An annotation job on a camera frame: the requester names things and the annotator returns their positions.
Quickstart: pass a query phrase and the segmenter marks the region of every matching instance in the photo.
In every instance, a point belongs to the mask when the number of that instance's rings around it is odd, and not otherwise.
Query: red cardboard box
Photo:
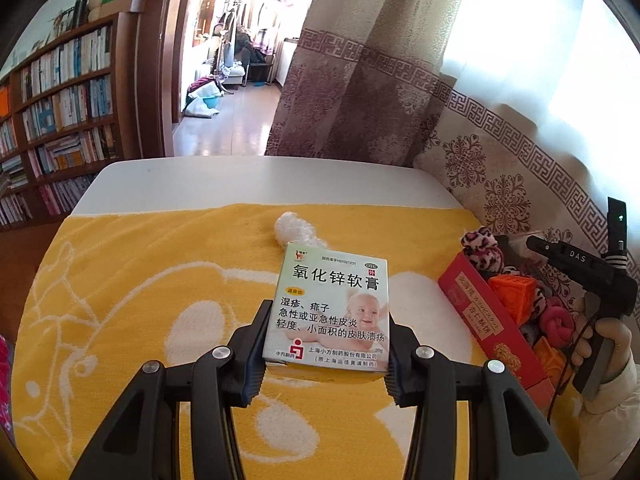
[[[536,406],[546,408],[554,394],[551,381],[507,310],[463,253],[438,284],[487,357],[502,361]]]

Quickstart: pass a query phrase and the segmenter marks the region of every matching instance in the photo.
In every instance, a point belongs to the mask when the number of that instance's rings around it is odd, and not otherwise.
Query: baby picture
[[[389,341],[387,333],[378,325],[379,322],[387,323],[388,304],[380,305],[378,298],[366,292],[358,293],[357,290],[347,291],[346,308],[344,318],[348,320],[347,329],[352,337],[340,337],[318,333],[313,330],[313,325],[301,325],[298,330],[286,330],[289,339],[299,339],[303,343],[317,342],[325,348],[333,350],[348,350],[354,352],[376,352],[378,361],[388,361]],[[336,324],[328,324],[327,327],[337,327]],[[353,333],[365,332],[367,338],[353,337]]]

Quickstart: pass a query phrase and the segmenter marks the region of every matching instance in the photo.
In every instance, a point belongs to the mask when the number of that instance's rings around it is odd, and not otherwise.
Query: pink fabric
[[[9,411],[9,381],[11,367],[9,364],[9,348],[4,338],[0,335],[0,426],[8,435],[11,435],[12,422]]]
[[[540,315],[540,330],[554,348],[565,348],[571,343],[575,323],[571,313],[555,296],[546,300],[546,309]]]
[[[209,84],[214,80],[215,80],[215,76],[213,75],[204,75],[200,79],[196,79],[196,81],[191,83],[187,88],[187,94],[190,94],[191,92],[195,92],[201,86]]]
[[[276,44],[277,29],[274,27],[259,30],[253,42],[254,48],[265,56],[272,56]]]

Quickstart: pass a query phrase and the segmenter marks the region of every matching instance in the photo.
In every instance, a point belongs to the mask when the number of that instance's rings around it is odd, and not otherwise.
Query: doorway
[[[312,0],[188,0],[174,154],[262,155]]]

